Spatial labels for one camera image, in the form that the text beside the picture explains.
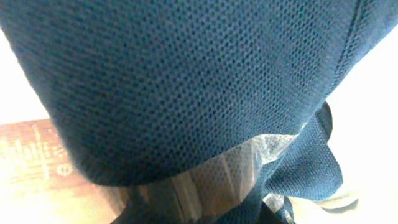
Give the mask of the blue taped shirt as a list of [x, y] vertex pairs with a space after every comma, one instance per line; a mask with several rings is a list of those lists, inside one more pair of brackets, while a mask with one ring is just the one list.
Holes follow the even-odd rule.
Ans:
[[340, 197], [327, 96], [396, 1], [1, 2], [1, 30], [116, 223], [293, 223]]

